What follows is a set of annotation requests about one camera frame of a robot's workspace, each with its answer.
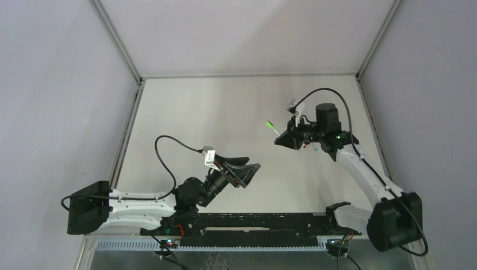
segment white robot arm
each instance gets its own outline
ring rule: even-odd
[[[69,211],[68,234],[118,226],[157,229],[163,218],[197,213],[197,205],[206,207],[228,184],[247,187],[260,169],[260,164],[247,164],[248,157],[222,157],[209,146],[197,152],[210,168],[204,182],[191,177],[177,188],[174,181],[167,193],[131,193],[110,189],[108,181],[99,181],[63,198],[61,205]],[[66,199],[70,199],[69,208]]]
[[[306,118],[308,123],[305,123],[302,114],[296,111],[301,102],[292,101],[290,104],[289,111],[294,115],[287,124],[287,130],[274,143],[294,150],[309,143],[320,143],[321,149],[354,178],[373,207],[373,211],[366,211],[349,202],[331,205],[326,209],[326,214],[332,218],[334,225],[368,234],[371,243],[379,251],[422,238],[421,199],[414,192],[405,193],[374,170],[358,139],[351,131],[341,130],[336,106],[332,103],[319,104],[316,106],[317,121],[308,121]]]

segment gray wall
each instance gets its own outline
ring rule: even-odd
[[[136,88],[86,0],[0,1],[0,268],[72,269],[60,199],[109,177]]]
[[[405,1],[363,84],[393,179],[424,203],[437,269],[474,269],[477,2]]]

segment green object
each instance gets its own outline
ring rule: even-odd
[[[271,128],[272,130],[275,130],[275,127],[273,126],[272,122],[268,121],[267,126]]]

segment white floor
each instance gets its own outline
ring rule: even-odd
[[[286,106],[313,89],[340,92],[351,110],[353,131],[382,172],[365,107],[353,76],[272,76],[240,78],[149,79],[139,105],[118,188],[131,192],[166,192],[172,179],[159,163],[154,140],[168,134],[201,149],[213,146],[226,157],[249,156],[260,163],[250,186],[228,186],[203,213],[322,212],[350,201],[370,209],[364,193],[328,154],[312,147],[294,151],[275,146],[276,134],[266,122],[283,131],[291,114]],[[330,92],[306,100],[305,114],[315,120],[319,103],[337,105],[343,129],[348,130],[344,105]],[[159,152],[175,174],[178,185],[188,177],[205,180],[207,167],[200,154],[169,139],[159,141]]]

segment white wall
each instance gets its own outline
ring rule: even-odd
[[[475,269],[477,2],[405,1],[364,75],[394,180],[424,204],[437,269]]]
[[[144,77],[356,73],[393,0],[103,0]]]
[[[71,269],[63,196],[107,180],[135,82],[86,0],[0,2],[0,268]]]
[[[124,158],[118,188],[130,192],[166,192],[172,179],[154,151],[157,136],[167,134],[201,149],[213,146],[219,155],[248,156],[262,167],[246,189],[225,188],[205,213],[324,212],[344,200],[365,209],[371,204],[356,181],[330,156],[313,146],[294,151],[276,146],[277,134],[291,118],[286,106],[319,87],[331,87],[347,100],[353,132],[381,172],[379,155],[354,76],[260,76],[234,78],[148,79]],[[343,103],[331,92],[318,92],[303,113],[316,120],[315,106],[332,102],[343,128],[348,119]],[[159,141],[158,149],[178,185],[188,177],[205,180],[204,158],[175,142]]]

